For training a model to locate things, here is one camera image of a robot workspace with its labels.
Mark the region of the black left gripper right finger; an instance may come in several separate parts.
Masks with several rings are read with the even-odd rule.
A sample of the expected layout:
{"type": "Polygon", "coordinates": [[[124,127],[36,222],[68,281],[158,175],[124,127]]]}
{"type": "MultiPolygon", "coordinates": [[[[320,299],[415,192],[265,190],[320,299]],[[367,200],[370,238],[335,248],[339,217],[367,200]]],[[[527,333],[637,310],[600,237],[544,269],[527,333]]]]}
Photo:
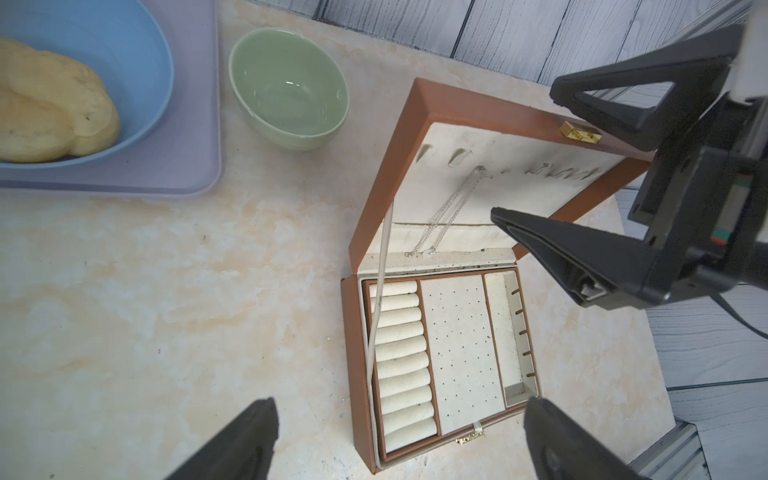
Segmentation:
{"type": "Polygon", "coordinates": [[[523,425],[538,479],[643,479],[547,399],[528,400],[523,425]]]}

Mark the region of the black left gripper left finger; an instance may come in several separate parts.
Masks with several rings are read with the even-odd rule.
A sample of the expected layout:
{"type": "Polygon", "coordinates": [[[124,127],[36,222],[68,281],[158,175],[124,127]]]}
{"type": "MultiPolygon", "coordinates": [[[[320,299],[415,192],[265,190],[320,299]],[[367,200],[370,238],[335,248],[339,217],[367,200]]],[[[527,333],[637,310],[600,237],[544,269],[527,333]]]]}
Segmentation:
{"type": "Polygon", "coordinates": [[[268,477],[278,437],[275,400],[256,400],[167,479],[264,480],[268,477]]]}

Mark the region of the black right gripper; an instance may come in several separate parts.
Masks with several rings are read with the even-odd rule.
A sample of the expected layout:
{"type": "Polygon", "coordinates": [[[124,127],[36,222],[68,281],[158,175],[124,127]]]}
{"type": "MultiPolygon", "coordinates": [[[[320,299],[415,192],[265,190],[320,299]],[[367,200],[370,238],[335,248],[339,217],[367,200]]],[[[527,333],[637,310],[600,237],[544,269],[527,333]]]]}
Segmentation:
{"type": "Polygon", "coordinates": [[[766,2],[753,2],[745,27],[560,76],[550,97],[645,152],[692,125],[658,149],[635,202],[651,216],[645,243],[491,209],[577,305],[647,309],[739,282],[767,287],[766,2]]]}

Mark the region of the brown wooden jewelry box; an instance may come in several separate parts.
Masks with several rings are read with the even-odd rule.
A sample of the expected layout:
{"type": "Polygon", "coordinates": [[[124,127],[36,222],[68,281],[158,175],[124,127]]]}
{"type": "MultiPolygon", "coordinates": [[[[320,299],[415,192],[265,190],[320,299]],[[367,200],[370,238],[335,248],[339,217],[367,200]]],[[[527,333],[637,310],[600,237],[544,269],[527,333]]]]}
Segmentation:
{"type": "Polygon", "coordinates": [[[491,209],[573,222],[649,163],[583,120],[413,82],[341,283],[353,441],[372,473],[481,437],[551,380],[526,248],[491,209]]]}

